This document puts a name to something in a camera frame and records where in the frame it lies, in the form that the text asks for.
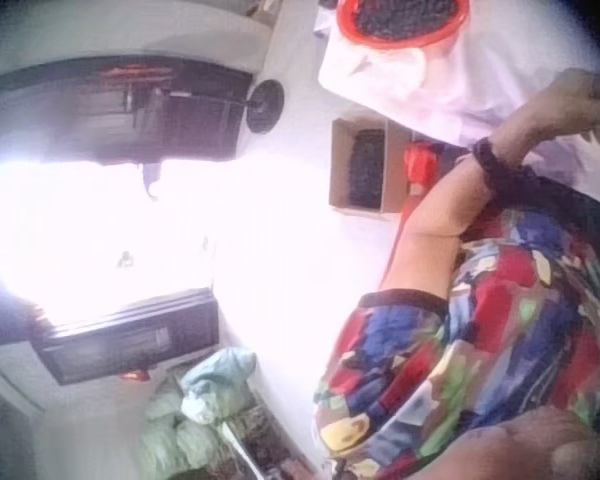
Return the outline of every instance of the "person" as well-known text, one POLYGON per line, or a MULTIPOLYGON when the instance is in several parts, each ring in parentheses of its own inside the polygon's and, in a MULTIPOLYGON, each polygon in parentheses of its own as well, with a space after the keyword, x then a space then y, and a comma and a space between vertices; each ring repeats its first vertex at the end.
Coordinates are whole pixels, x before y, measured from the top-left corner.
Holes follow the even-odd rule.
POLYGON ((567 70, 412 212, 315 394, 335 477, 591 478, 600 203, 521 166, 540 142, 591 131, 600 77, 567 70))

